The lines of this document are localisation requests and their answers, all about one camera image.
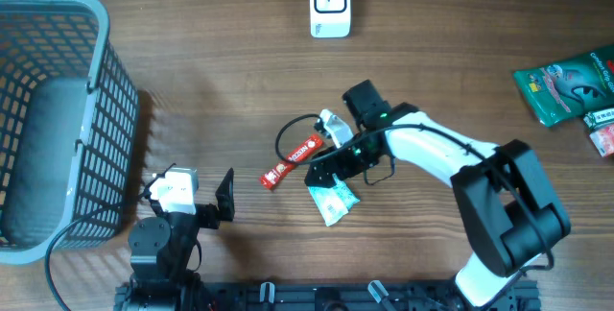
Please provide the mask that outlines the light green wipes packet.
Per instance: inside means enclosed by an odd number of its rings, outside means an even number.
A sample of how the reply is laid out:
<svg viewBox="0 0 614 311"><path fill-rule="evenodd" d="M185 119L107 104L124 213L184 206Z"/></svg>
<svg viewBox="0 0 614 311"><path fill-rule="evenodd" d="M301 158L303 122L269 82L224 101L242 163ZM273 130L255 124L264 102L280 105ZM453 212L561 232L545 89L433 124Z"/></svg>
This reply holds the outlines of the light green wipes packet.
<svg viewBox="0 0 614 311"><path fill-rule="evenodd" d="M309 186L310 192L327 227L335 225L360 200L336 175L331 188Z"/></svg>

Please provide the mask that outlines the red Nescafe stick sachet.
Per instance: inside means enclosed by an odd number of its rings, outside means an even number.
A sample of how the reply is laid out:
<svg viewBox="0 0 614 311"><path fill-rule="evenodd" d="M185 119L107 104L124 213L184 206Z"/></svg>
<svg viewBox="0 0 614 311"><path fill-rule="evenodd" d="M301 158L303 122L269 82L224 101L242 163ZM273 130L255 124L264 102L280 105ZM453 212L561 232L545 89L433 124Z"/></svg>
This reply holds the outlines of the red Nescafe stick sachet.
<svg viewBox="0 0 614 311"><path fill-rule="evenodd" d="M322 145L322 139L318 135L312 134L286 156L287 161L280 160L269 172L262 175L260 177L261 184L265 188L273 190L294 170L297 162L302 162L313 155Z"/></svg>

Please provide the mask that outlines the green 3M gloves packet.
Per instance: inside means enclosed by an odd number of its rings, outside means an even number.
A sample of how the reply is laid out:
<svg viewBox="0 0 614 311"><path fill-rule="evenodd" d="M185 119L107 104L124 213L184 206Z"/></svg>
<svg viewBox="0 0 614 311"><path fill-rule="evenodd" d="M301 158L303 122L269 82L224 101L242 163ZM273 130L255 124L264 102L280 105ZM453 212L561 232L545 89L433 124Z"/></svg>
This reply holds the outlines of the green 3M gloves packet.
<svg viewBox="0 0 614 311"><path fill-rule="evenodd" d="M613 106L613 47L518 70L513 79L546 127Z"/></svg>

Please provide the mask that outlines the pink Kleenex tissue pack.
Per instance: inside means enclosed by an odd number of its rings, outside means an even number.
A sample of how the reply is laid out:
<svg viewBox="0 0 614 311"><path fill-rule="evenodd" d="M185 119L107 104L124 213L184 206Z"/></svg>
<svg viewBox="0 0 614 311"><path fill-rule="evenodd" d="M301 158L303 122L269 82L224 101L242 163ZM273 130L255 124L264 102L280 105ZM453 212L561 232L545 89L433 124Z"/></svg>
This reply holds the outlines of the pink Kleenex tissue pack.
<svg viewBox="0 0 614 311"><path fill-rule="evenodd" d="M614 125L601 127L589 134L601 157L612 156L614 153Z"/></svg>

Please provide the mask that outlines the white green box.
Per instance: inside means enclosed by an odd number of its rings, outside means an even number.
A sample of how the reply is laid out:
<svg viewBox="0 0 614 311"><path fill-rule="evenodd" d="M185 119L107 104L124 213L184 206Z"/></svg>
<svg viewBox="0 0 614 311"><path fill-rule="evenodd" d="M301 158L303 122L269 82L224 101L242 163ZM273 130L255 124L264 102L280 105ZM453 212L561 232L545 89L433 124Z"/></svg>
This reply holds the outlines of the white green box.
<svg viewBox="0 0 614 311"><path fill-rule="evenodd" d="M614 122L614 108L590 111L584 115L583 121L591 132L606 127Z"/></svg>

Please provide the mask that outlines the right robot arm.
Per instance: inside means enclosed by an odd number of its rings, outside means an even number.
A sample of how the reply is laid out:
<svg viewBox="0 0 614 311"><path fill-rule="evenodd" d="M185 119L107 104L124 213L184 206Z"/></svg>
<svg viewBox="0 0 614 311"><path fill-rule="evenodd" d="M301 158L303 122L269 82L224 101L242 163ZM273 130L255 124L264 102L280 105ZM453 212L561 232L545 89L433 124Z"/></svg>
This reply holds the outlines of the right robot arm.
<svg viewBox="0 0 614 311"><path fill-rule="evenodd" d="M466 302L486 308L571 231L571 221L536 153L523 141L483 142L447 129L414 105L395 107L371 81L342 96L358 128L353 132L328 109L316 130L333 147L317 154L306 185L338 191L342 182L376 166L382 156L411 163L449 186L472 249L454 283Z"/></svg>

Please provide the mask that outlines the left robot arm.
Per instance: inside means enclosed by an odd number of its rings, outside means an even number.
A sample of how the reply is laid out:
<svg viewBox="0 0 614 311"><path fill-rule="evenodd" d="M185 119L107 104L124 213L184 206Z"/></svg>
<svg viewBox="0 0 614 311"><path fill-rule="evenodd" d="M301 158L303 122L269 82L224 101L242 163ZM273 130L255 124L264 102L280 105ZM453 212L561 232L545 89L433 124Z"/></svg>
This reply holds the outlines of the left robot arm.
<svg viewBox="0 0 614 311"><path fill-rule="evenodd" d="M116 289L115 310L216 310L218 303L196 270L188 268L193 251L202 253L198 233L217 229L235 215L234 170L229 169L215 192L216 201L195 201L195 169L169 166L153 175L143 197L153 216L132 228L128 244L132 275Z"/></svg>

